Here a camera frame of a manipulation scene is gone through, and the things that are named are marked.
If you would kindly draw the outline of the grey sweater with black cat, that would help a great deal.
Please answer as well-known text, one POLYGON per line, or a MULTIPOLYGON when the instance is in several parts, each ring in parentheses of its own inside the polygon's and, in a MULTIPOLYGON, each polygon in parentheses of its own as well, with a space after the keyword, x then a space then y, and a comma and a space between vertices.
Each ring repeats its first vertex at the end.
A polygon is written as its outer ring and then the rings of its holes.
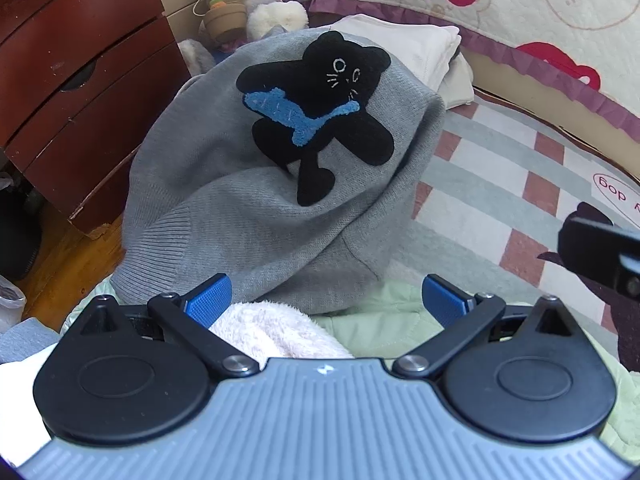
POLYGON ((239 48, 175 97, 132 162, 116 295, 143 304, 223 273, 237 302, 353 306, 384 278, 444 118, 363 38, 314 28, 239 48))

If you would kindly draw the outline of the fluffy white pink garment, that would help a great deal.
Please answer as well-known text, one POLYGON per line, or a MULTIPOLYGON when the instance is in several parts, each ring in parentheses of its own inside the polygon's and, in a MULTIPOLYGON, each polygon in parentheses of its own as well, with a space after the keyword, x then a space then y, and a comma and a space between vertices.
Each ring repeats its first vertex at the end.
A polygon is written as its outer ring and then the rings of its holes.
POLYGON ((352 359, 354 356, 308 315, 287 304, 232 304, 209 330, 258 362, 270 358, 352 359))

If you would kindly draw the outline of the light green quilted garment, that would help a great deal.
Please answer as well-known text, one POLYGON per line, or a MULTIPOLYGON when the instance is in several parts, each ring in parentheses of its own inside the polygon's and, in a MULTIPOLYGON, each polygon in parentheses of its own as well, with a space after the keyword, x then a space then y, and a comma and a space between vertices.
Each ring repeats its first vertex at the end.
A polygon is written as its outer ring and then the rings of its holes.
MULTIPOLYGON (((614 378, 617 398, 600 439, 634 465, 639 463, 639 374, 623 367, 608 349, 613 336, 578 312, 572 313, 614 378)), ((367 299, 345 311, 309 316, 357 358, 390 360, 442 331, 424 308, 420 289, 387 282, 367 299)))

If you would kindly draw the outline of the checkered cartoon bed sheet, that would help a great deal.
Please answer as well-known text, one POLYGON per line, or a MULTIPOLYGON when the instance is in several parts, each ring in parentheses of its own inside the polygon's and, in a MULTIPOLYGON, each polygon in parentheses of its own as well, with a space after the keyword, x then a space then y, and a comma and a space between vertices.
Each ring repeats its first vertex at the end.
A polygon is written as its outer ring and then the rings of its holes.
POLYGON ((477 98, 448 110, 387 276, 420 285, 435 273, 467 292, 488 288, 524 304, 550 292, 616 354, 608 300, 551 260, 580 204, 638 229, 634 179, 542 122, 477 98))

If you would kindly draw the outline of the bear print quilt purple trim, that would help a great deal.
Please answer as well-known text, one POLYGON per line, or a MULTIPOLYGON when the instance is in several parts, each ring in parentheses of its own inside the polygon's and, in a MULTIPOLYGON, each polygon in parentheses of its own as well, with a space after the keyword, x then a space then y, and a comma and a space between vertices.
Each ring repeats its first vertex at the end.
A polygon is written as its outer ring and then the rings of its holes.
POLYGON ((639 136, 639 0, 312 0, 312 10, 450 23, 466 47, 639 136))

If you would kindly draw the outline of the folded white garment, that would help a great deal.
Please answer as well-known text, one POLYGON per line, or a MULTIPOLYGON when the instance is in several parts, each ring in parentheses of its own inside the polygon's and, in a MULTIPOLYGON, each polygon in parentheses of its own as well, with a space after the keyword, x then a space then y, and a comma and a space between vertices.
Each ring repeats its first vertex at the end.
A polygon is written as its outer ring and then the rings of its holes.
POLYGON ((462 38, 456 26, 394 24, 357 14, 328 29, 366 38, 390 52, 440 95, 447 110, 474 101, 473 71, 460 52, 462 38))

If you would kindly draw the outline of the dark red wooden dresser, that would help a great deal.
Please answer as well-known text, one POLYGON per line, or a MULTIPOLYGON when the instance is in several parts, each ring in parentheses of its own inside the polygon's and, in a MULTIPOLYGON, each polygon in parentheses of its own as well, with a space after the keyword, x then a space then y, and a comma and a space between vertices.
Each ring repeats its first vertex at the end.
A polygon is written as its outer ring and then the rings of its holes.
POLYGON ((90 237, 188 76, 160 0, 1 0, 2 152, 90 237))

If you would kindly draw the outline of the grey bunny plush toy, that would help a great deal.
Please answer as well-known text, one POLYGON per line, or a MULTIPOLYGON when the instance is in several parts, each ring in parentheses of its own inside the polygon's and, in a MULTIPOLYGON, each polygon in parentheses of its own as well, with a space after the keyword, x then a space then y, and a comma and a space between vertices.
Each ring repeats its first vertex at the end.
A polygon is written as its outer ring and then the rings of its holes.
POLYGON ((309 24, 310 0, 206 0, 208 10, 198 32, 209 39, 204 46, 196 39, 185 39, 178 48, 192 76, 208 72, 216 64, 216 47, 235 47, 240 41, 256 41, 271 29, 285 32, 304 29, 309 24))

